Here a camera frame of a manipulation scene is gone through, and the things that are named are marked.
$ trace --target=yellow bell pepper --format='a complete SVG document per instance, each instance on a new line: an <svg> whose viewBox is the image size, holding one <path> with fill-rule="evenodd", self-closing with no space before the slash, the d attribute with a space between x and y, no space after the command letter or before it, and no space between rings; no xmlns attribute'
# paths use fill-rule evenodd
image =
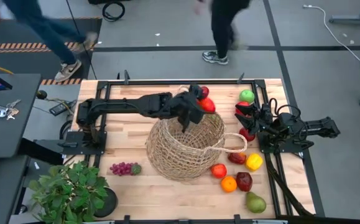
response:
<svg viewBox="0 0 360 224"><path fill-rule="evenodd" d="M252 153L246 160L245 166L251 171L256 171L262 165L262 158L257 153Z"/></svg>

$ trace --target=white cable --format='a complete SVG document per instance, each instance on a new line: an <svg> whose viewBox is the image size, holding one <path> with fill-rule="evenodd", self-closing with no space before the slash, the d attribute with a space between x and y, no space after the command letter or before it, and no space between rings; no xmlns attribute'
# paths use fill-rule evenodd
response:
<svg viewBox="0 0 360 224"><path fill-rule="evenodd" d="M325 10L323 10L322 8L318 7L318 6L312 6L312 5L303 5L303 8L305 9L319 9L323 12L323 23L325 25L325 27L328 29L328 31L330 32L330 34L332 35L332 37L337 41L337 43L341 44L343 47L345 47L358 61L360 61L360 58L354 54L354 52L348 48L345 44L341 43L337 37L333 34L333 32L330 30L330 28L328 27L328 24L326 23L326 12Z"/></svg>

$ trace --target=jeans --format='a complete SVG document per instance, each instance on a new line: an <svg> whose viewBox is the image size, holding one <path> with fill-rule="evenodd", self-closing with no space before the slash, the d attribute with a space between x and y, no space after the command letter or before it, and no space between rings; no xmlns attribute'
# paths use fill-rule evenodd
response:
<svg viewBox="0 0 360 224"><path fill-rule="evenodd" d="M211 30L219 58L227 56L229 45L235 41L232 21L236 14L248 5L249 1L246 0L213 0L211 4Z"/></svg>
<svg viewBox="0 0 360 224"><path fill-rule="evenodd" d="M37 0L3 0L16 19L28 25L43 40L44 44L68 65L76 63L73 53L64 44L61 36L75 42L84 42L85 35L75 29L47 19L42 15Z"/></svg>

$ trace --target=person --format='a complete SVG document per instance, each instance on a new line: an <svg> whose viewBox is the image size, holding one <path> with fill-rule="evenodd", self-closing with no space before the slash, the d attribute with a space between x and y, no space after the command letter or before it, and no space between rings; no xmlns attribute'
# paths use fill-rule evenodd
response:
<svg viewBox="0 0 360 224"><path fill-rule="evenodd" d="M69 79L80 67L81 61L64 44L61 36L78 42L77 51L89 50L95 44L96 33L79 34L75 29L67 27L43 16L37 0L2 0L13 13L18 22L28 25L44 42L44 44L57 55L61 69L55 76L57 82Z"/></svg>
<svg viewBox="0 0 360 224"><path fill-rule="evenodd" d="M205 0L197 0L195 12L200 13ZM211 30L216 43L216 51L203 52L202 58L206 62L228 64L228 49L236 45L238 40L233 20L238 12L249 7L250 0L213 0L211 3Z"/></svg>

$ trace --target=red grapes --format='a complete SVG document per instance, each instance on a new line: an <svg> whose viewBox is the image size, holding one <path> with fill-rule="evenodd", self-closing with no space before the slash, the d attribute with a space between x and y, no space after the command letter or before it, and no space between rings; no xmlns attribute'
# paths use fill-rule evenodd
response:
<svg viewBox="0 0 360 224"><path fill-rule="evenodd" d="M113 164L109 169L112 171L112 173L114 175L119 175L119 176L122 176L122 175L134 175L132 172L131 172L131 167L133 165L138 165L138 163L124 163L124 162L121 162L119 164Z"/></svg>

